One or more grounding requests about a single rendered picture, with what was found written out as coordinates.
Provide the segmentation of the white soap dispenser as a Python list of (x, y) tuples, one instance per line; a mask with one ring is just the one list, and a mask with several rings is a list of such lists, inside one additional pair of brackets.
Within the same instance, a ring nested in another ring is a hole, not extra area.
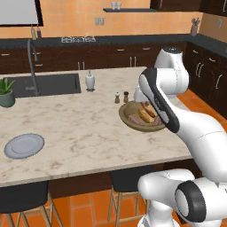
[(85, 76), (85, 83), (87, 86), (87, 91), (94, 91), (95, 90), (95, 76), (89, 72)]

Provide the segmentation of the grey plate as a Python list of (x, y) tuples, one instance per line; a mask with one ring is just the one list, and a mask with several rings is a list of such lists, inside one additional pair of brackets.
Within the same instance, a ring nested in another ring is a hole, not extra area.
[(44, 138), (38, 134), (23, 134), (11, 139), (4, 147), (4, 154), (11, 159), (25, 159), (39, 153), (44, 146)]

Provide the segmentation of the dark sink basin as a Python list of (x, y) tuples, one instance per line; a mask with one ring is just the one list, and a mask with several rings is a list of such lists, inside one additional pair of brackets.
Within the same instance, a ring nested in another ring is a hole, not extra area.
[[(37, 75), (35, 78), (42, 96), (81, 93), (81, 84), (78, 74)], [(33, 90), (26, 90), (26, 87), (33, 86), (31, 75), (9, 77), (8, 83), (12, 81), (14, 81), (12, 90), (16, 98), (35, 96)]]

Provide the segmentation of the yellow bun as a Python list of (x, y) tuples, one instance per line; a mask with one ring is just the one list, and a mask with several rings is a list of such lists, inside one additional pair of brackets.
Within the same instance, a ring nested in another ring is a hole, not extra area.
[(153, 123), (153, 122), (154, 122), (154, 118), (153, 118), (152, 116), (150, 116), (150, 115), (146, 112), (146, 110), (138, 110), (137, 112), (138, 112), (139, 117), (140, 117), (143, 121), (145, 121), (145, 122), (147, 122), (147, 123)]

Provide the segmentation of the grey tap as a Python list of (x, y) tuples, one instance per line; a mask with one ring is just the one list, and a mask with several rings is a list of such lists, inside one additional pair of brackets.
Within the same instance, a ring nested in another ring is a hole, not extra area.
[(41, 92), (40, 92), (39, 87), (38, 87), (38, 83), (37, 83), (37, 80), (36, 80), (36, 77), (35, 77), (34, 66), (33, 66), (33, 63), (32, 63), (32, 58), (34, 58), (35, 61), (38, 61), (38, 56), (37, 56), (35, 45), (34, 45), (34, 42), (33, 42), (32, 39), (27, 40), (27, 56), (28, 56), (28, 63), (29, 63), (29, 66), (30, 66), (32, 81), (33, 81), (33, 84), (34, 84), (34, 88), (33, 89), (30, 88), (30, 90), (33, 90), (35, 92), (36, 96), (40, 96)]

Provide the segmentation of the dark side base cupboards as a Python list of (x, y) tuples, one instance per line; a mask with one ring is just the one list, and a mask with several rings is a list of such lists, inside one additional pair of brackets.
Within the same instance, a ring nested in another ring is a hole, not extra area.
[(190, 75), (189, 89), (227, 119), (227, 59), (188, 43), (184, 66)]

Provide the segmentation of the brown wooden bowl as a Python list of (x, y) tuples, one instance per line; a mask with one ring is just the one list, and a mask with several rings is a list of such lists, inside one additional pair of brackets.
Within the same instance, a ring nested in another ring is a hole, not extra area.
[[(160, 125), (153, 126), (153, 123), (147, 123), (143, 121), (139, 115), (138, 115), (138, 110), (142, 110), (143, 107), (141, 106), (140, 103), (135, 102), (135, 101), (130, 101), (123, 106), (120, 107), (119, 109), (119, 115), (121, 120), (128, 125), (130, 128), (138, 130), (138, 131), (143, 131), (143, 132), (153, 132), (153, 131), (158, 131), (161, 129), (165, 128), (165, 125), (162, 123)], [(139, 120), (142, 125), (137, 125), (133, 123), (132, 121), (129, 120), (128, 116), (132, 114), (135, 116), (137, 120)]]

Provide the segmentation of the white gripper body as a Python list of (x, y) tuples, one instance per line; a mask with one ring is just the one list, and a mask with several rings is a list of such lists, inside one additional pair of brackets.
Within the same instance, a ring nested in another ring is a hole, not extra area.
[(138, 103), (145, 102), (147, 100), (147, 97), (141, 91), (139, 86), (136, 87), (136, 90), (134, 92), (134, 100)]

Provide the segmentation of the black framed window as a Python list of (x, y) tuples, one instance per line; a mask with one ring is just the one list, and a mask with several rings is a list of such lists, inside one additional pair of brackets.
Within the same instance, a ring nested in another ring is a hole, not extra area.
[(40, 0), (0, 0), (0, 27), (43, 26)]

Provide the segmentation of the dark wall cupboards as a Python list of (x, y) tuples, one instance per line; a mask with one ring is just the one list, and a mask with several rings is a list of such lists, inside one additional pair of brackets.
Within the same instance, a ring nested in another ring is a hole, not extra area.
[(227, 17), (227, 0), (151, 0), (150, 8), (160, 12), (204, 12)]

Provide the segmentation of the black stool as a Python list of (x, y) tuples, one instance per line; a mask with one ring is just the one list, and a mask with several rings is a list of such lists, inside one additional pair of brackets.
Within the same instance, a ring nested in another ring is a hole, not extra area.
[(19, 184), (0, 188), (0, 214), (5, 215), (9, 227), (19, 227), (23, 218), (25, 227), (29, 227), (25, 211), (39, 208), (46, 227), (52, 227), (52, 215), (55, 215), (60, 227), (63, 223), (49, 191), (49, 182)]
[[(110, 192), (110, 203), (108, 208), (107, 221), (110, 221), (112, 208), (114, 208), (115, 210), (115, 227), (119, 227), (121, 223), (126, 223), (142, 218), (142, 216), (138, 214), (140, 193), (138, 192), (137, 182), (141, 176), (149, 174), (151, 172), (153, 172), (151, 165), (113, 170), (110, 172), (112, 188)], [(127, 195), (135, 195), (137, 198), (135, 215), (127, 218), (121, 218), (122, 198)]]

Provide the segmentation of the orange sausage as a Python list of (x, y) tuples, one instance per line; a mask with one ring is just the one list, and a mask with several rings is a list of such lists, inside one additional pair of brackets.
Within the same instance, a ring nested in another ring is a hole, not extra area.
[(146, 102), (142, 102), (141, 106), (146, 110), (146, 112), (153, 118), (155, 118), (158, 114), (151, 104), (146, 104)]

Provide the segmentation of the green plant in pot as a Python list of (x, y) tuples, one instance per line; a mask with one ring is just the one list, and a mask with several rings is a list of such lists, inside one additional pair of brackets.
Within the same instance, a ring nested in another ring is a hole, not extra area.
[(14, 82), (8, 83), (7, 78), (0, 79), (0, 106), (12, 107), (15, 104), (13, 84)]

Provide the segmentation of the dark wall shelf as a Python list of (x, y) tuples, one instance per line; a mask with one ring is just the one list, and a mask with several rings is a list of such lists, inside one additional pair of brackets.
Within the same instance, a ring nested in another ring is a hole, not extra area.
[(157, 12), (157, 10), (150, 8), (121, 8), (120, 10), (113, 10), (112, 8), (103, 8), (104, 12)]

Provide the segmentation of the dark long base cupboards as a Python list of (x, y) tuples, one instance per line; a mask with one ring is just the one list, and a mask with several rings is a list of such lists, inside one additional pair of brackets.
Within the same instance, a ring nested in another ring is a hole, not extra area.
[[(36, 47), (38, 60), (32, 53), (36, 73), (104, 69), (119, 67), (152, 67), (160, 52), (166, 46), (181, 51), (186, 42), (112, 44), (91, 46)], [(0, 49), (0, 74), (29, 73), (27, 48)]]

